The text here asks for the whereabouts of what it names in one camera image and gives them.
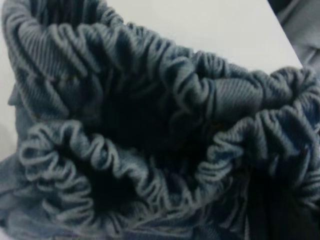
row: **white table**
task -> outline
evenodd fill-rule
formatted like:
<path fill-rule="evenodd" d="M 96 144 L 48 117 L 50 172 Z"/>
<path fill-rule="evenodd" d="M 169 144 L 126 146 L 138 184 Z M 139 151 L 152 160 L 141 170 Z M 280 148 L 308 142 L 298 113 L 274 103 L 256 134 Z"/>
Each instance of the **white table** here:
<path fill-rule="evenodd" d="M 108 4 L 125 21 L 250 70 L 270 73 L 284 66 L 301 67 L 267 0 L 108 0 Z M 17 139 L 14 109 L 7 106 L 14 81 L 0 37 L 0 160 L 14 152 Z M 0 234 L 0 240 L 6 239 Z"/>

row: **denim fabric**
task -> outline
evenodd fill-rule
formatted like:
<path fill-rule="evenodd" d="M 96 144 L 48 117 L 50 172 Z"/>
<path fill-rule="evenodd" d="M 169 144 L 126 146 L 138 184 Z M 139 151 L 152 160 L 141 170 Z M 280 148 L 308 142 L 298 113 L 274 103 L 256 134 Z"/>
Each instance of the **denim fabric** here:
<path fill-rule="evenodd" d="M 301 206 L 291 191 L 264 172 L 253 171 L 247 216 L 251 240 L 319 240 L 319 218 Z"/>
<path fill-rule="evenodd" d="M 9 235 L 249 239 L 252 169 L 319 210 L 310 70 L 248 72 L 102 0 L 7 0 L 2 16 L 19 135 L 0 166 Z"/>

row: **fabric fold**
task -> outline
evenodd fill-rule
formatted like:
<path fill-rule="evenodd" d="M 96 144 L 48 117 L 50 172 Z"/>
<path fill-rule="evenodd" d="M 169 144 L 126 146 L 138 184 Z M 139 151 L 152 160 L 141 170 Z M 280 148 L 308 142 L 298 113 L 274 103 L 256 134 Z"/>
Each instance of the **fabric fold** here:
<path fill-rule="evenodd" d="M 252 169 L 318 213 L 311 70 L 249 72 L 124 24 L 102 0 L 7 0 L 2 20 L 10 103 L 27 116 L 21 199 L 67 236 L 241 239 Z"/>

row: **clothing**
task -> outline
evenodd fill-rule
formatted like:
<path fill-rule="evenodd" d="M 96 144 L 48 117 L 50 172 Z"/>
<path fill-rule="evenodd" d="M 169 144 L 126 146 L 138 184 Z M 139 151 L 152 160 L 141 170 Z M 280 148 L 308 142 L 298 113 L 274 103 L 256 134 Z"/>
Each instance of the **clothing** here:
<path fill-rule="evenodd" d="M 265 172 L 251 174 L 247 214 L 251 240 L 320 239 L 319 219 Z"/>
<path fill-rule="evenodd" d="M 320 1 L 291 0 L 278 20 L 303 66 L 320 74 Z"/>
<path fill-rule="evenodd" d="M 252 169 L 319 210 L 311 70 L 248 72 L 103 0 L 7 0 L 2 22 L 18 148 L 0 162 L 0 219 L 14 238 L 249 239 Z"/>
<path fill-rule="evenodd" d="M 281 10 L 286 8 L 292 0 L 268 0 L 273 12 L 278 14 Z"/>

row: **ribbed fabric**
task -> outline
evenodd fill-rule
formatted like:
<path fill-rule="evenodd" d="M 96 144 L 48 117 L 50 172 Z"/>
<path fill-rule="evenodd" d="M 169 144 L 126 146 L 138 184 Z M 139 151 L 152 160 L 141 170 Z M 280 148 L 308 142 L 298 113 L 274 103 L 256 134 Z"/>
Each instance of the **ribbed fabric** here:
<path fill-rule="evenodd" d="M 247 238 L 252 168 L 319 210 L 310 70 L 248 72 L 125 25 L 102 0 L 7 0 L 2 22 L 21 116 L 0 163 L 11 236 Z"/>

